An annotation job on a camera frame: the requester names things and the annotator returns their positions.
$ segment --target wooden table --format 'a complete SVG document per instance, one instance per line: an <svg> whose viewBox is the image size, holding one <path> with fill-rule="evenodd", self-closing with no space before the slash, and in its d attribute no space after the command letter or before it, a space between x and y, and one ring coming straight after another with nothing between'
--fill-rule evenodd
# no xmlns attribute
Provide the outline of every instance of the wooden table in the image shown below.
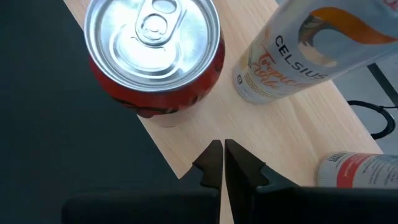
<svg viewBox="0 0 398 224"><path fill-rule="evenodd" d="M64 1L83 26L90 0ZM232 67L278 5L274 0L213 1L226 41L219 82L203 102L199 115L187 123L160 128L142 119L178 177L189 170L213 139L236 140L299 185L315 184L317 165L331 152L381 153L333 82L268 105L244 101L232 84ZM221 220L232 222L225 190Z"/></svg>

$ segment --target white energy drink can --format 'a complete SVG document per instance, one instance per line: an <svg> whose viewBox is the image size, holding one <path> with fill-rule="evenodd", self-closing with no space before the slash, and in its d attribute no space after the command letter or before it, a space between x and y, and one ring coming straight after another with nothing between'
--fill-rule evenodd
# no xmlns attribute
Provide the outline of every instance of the white energy drink can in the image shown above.
<svg viewBox="0 0 398 224"><path fill-rule="evenodd" d="M341 152L320 163L320 187L398 189L398 156Z"/></svg>
<svg viewBox="0 0 398 224"><path fill-rule="evenodd" d="M234 67L243 98L267 103L398 50L398 0L290 0Z"/></svg>

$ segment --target celsius can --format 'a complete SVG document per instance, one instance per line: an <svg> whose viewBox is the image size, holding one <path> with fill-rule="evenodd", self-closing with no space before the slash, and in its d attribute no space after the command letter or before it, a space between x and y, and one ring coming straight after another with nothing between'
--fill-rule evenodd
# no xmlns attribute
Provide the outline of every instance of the celsius can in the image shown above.
<svg viewBox="0 0 398 224"><path fill-rule="evenodd" d="M398 156L336 153L321 162L320 187L398 189Z"/></svg>
<svg viewBox="0 0 398 224"><path fill-rule="evenodd" d="M289 0L234 67L240 95L267 103L398 49L396 0Z"/></svg>
<svg viewBox="0 0 398 224"><path fill-rule="evenodd" d="M161 123L203 99L223 68L224 40L211 0L95 0L84 31L104 90Z"/></svg>

